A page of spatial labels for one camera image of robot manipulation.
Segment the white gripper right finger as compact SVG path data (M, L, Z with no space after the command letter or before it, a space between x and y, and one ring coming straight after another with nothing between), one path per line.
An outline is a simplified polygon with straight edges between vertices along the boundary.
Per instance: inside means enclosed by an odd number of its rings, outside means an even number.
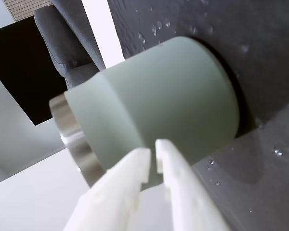
M163 175L175 231L229 231L220 210L177 147L156 140L157 173Z

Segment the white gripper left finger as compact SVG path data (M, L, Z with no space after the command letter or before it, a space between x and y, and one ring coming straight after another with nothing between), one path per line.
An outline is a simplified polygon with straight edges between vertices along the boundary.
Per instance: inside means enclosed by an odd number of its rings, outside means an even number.
M137 208L143 183L149 180L151 150L126 154L78 200L66 231L124 231Z

